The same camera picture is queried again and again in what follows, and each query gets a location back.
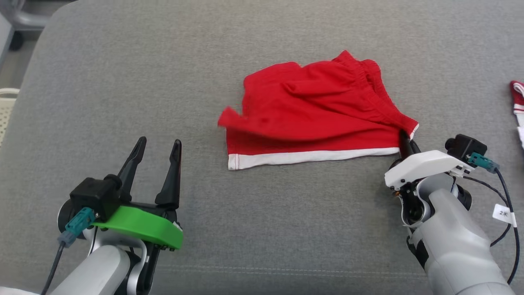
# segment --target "cable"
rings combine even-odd
[[[515,221],[515,212],[513,211],[513,204],[511,204],[511,198],[509,197],[509,191],[508,187],[506,186],[506,182],[504,181],[504,177],[502,177],[502,174],[500,173],[500,170],[498,168],[495,168],[495,173],[497,173],[498,178],[500,179],[500,183],[502,184],[502,188],[504,189],[504,193],[506,194],[506,200],[508,200],[509,211],[511,212],[511,215]],[[519,266],[520,240],[516,222],[514,222],[513,224],[513,232],[515,233],[515,263],[513,264],[513,269],[511,270],[511,274],[509,275],[508,284],[510,284],[511,281],[513,281],[513,278],[517,273],[517,267]]]
[[[471,181],[474,181],[476,183],[480,183],[484,186],[486,186],[487,188],[491,189],[492,191],[494,191],[495,193],[497,193],[497,195],[500,197],[500,199],[502,199],[502,201],[504,202],[504,204],[506,206],[508,206],[508,201],[506,201],[506,199],[504,198],[504,196],[502,196],[502,194],[499,192],[498,189],[492,187],[491,185],[489,185],[488,183],[486,182],[483,182],[482,180],[478,180],[476,178],[473,178],[473,177],[469,177],[469,176],[463,176],[462,178],[464,179],[467,179],[467,180],[471,180]],[[506,234],[508,233],[508,231],[511,229],[511,224],[508,224],[508,226],[506,227],[506,229],[504,230],[504,232],[502,233],[502,235],[500,235],[500,237],[498,237],[497,239],[495,239],[491,244],[489,244],[490,247],[493,247],[494,245],[496,245],[498,242],[500,242],[502,239],[504,239],[504,237],[506,236]]]
[[[95,241],[96,241],[96,232],[98,231],[98,227],[95,226],[95,232],[93,234],[93,240],[91,241],[91,248],[89,249],[89,255],[93,253],[93,248],[95,247]]]
[[[502,199],[502,201],[504,202],[504,204],[505,204],[506,206],[508,206],[508,201],[506,201],[506,199],[504,198],[504,196],[502,196],[502,194],[498,191],[498,189],[496,189],[496,188],[492,187],[491,185],[489,185],[489,184],[483,182],[482,180],[478,180],[478,179],[473,178],[473,177],[463,176],[462,178],[463,178],[463,179],[467,179],[467,180],[474,181],[474,182],[476,182],[476,183],[480,183],[480,184],[486,186],[487,188],[491,189],[492,191],[494,191],[495,193],[497,193],[497,195],[500,197],[500,199]]]
[[[457,177],[456,176],[453,177],[453,184],[451,185],[450,193],[453,193],[453,189],[455,188],[455,184],[457,184]]]
[[[494,240],[491,244],[489,244],[490,247],[493,247],[494,245],[496,245],[498,242],[500,242],[502,239],[504,239],[504,237],[506,236],[506,234],[508,233],[508,231],[511,229],[511,224],[508,224],[508,226],[506,227],[506,229],[504,230],[504,232],[502,233],[502,235],[500,235],[500,237],[498,237],[496,240]]]
[[[53,266],[51,266],[51,271],[49,272],[49,276],[47,277],[46,284],[44,285],[42,289],[42,293],[40,293],[40,295],[45,295],[47,293],[47,290],[49,289],[49,286],[51,285],[51,281],[53,280],[54,273],[57,271],[58,262],[60,261],[60,257],[62,257],[62,251],[64,250],[65,245],[66,245],[66,242],[60,242],[60,246],[58,246],[57,255],[54,257]]]

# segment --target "label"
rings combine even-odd
[[[504,221],[509,224],[513,224],[514,227],[517,226],[517,223],[514,223],[514,214],[509,211],[509,208],[503,205],[496,204],[495,209],[493,210],[493,218]]]

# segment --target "white trim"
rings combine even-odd
[[[513,89],[515,89],[516,92],[524,96],[524,87],[520,83],[518,82],[513,83]]]
[[[419,128],[419,125],[420,124],[417,124],[417,126],[415,126],[415,128],[413,128],[413,131],[409,135],[409,139],[413,139],[413,136],[415,135],[415,131]]]
[[[515,116],[517,116],[517,122],[519,124],[519,127],[524,127],[524,112],[516,112],[514,111]]]
[[[519,132],[519,138],[520,138],[520,145],[524,149],[524,126],[517,127],[517,130]]]
[[[260,165],[282,165],[302,162],[346,160],[361,156],[382,156],[399,152],[398,147],[347,151],[310,151],[259,155],[229,154],[229,170],[242,170]]]

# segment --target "gray cushion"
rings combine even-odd
[[[394,156],[227,170],[227,105],[243,78],[349,50],[383,70],[423,150],[464,133],[489,147],[524,216],[524,157],[508,83],[524,79],[520,0],[79,1],[42,33],[0,150],[0,285],[39,292],[56,216],[85,177],[116,173],[148,139],[132,194],[152,202],[183,143],[183,248],[162,253],[155,294],[429,294],[384,185]],[[498,185],[485,172],[473,174]],[[462,182],[488,236],[497,196]],[[85,257],[64,252],[52,286]],[[493,248],[507,277],[512,234]],[[524,271],[512,284],[524,291]]]

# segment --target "teal connector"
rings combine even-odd
[[[499,164],[492,160],[480,155],[479,153],[471,153],[471,156],[467,159],[468,163],[482,167],[488,172],[495,174],[495,169],[500,168]]]
[[[58,237],[58,242],[64,244],[64,248],[69,248],[77,239],[82,231],[95,222],[95,213],[93,209],[84,207],[73,219],[65,226],[65,231]]]

